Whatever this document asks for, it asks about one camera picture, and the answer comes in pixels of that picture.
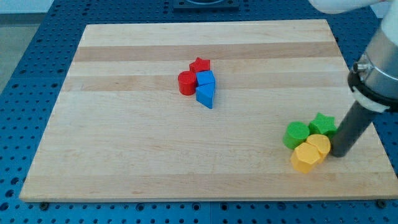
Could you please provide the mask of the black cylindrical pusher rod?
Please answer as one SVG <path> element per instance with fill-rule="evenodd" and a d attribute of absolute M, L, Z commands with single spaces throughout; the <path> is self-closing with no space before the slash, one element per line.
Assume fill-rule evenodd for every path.
<path fill-rule="evenodd" d="M 344 157 L 378 114 L 355 101 L 331 139 L 331 155 Z"/>

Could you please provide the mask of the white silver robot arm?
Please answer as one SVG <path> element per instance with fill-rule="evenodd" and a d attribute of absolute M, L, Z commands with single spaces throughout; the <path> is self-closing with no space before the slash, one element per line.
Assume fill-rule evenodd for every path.
<path fill-rule="evenodd" d="M 349 71 L 355 102 L 331 138 L 331 155 L 344 157 L 375 117 L 397 111 L 397 0 Z"/>

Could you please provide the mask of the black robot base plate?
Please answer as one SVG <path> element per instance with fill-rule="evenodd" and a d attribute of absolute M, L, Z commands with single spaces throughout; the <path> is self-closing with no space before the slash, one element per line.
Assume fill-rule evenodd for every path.
<path fill-rule="evenodd" d="M 238 9 L 240 0 L 172 0 L 174 11 Z"/>

